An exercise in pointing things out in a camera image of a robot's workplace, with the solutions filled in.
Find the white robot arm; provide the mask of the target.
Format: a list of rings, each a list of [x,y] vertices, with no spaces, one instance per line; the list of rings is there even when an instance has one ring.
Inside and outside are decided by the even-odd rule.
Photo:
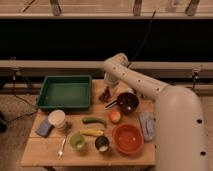
[[[204,115],[197,94],[135,72],[128,64],[123,53],[106,59],[105,82],[116,85],[121,80],[154,101],[156,171],[208,171]]]

